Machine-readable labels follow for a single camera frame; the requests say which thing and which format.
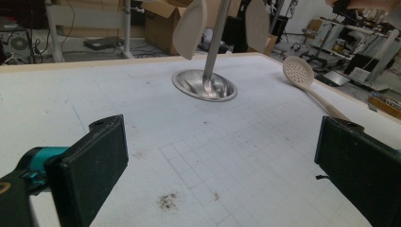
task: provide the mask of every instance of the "white table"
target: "white table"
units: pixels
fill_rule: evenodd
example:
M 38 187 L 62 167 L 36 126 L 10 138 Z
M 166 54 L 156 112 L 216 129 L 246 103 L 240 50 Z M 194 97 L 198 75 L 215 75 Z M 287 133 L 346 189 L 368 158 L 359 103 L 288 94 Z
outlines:
M 323 109 L 262 55 L 219 56 L 238 96 L 206 102 L 171 77 L 205 57 L 0 68 L 0 175 L 38 146 L 71 146 L 102 117 L 125 117 L 130 161 L 93 226 L 370 226 L 314 164 Z M 315 82 L 312 89 L 401 148 L 399 121 Z M 162 196 L 175 207 L 161 209 Z M 58 226 L 50 193 L 33 197 L 41 226 Z

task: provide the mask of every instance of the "dirt stain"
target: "dirt stain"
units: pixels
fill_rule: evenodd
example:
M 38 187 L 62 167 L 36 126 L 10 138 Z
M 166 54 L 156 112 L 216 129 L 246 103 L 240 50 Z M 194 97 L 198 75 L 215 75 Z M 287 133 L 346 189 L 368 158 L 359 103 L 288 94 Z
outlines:
M 137 158 L 137 159 L 144 159 L 145 158 L 145 153 L 142 151 L 138 151 L 132 155 L 132 157 Z
M 167 211 L 171 209 L 177 209 L 176 200 L 178 195 L 176 193 L 170 193 L 168 195 L 160 197 L 158 203 L 160 209 Z
M 218 200 L 220 200 L 220 195 L 217 192 L 215 192 L 215 201 L 218 201 Z

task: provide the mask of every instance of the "wooden handle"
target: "wooden handle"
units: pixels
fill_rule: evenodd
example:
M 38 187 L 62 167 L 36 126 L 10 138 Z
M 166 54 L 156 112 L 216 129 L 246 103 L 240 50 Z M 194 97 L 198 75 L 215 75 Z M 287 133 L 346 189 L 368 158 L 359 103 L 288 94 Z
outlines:
M 328 101 L 326 101 L 322 96 L 320 96 L 319 94 L 315 93 L 314 91 L 312 91 L 310 89 L 305 89 L 305 91 L 307 91 L 318 102 L 320 102 L 324 106 L 324 108 L 330 113 L 331 116 L 338 118 L 338 119 L 350 121 L 350 119 L 348 119 L 348 117 L 346 117 L 344 114 L 342 114 L 333 105 L 328 103 Z

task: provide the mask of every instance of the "metal bowl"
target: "metal bowl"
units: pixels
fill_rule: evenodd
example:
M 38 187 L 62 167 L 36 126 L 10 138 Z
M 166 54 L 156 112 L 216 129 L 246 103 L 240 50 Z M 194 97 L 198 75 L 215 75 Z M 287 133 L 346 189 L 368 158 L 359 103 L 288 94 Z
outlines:
M 205 79 L 203 70 L 182 71 L 174 75 L 172 81 L 185 94 L 206 101 L 228 101 L 237 94 L 231 81 L 215 73 Z

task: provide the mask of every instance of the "slotted ladle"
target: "slotted ladle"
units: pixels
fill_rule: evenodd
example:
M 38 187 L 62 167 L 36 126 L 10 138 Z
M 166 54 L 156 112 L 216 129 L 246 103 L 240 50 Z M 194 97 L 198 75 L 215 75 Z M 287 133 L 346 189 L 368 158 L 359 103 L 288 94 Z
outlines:
M 283 62 L 283 71 L 284 75 L 292 85 L 304 90 L 306 93 L 313 96 L 319 103 L 322 104 L 322 106 L 324 106 L 324 108 L 331 116 L 338 119 L 350 121 L 348 117 L 337 110 L 322 96 L 310 89 L 310 84 L 312 84 L 315 77 L 312 67 L 310 67 L 310 65 L 305 60 L 295 56 L 287 57 Z

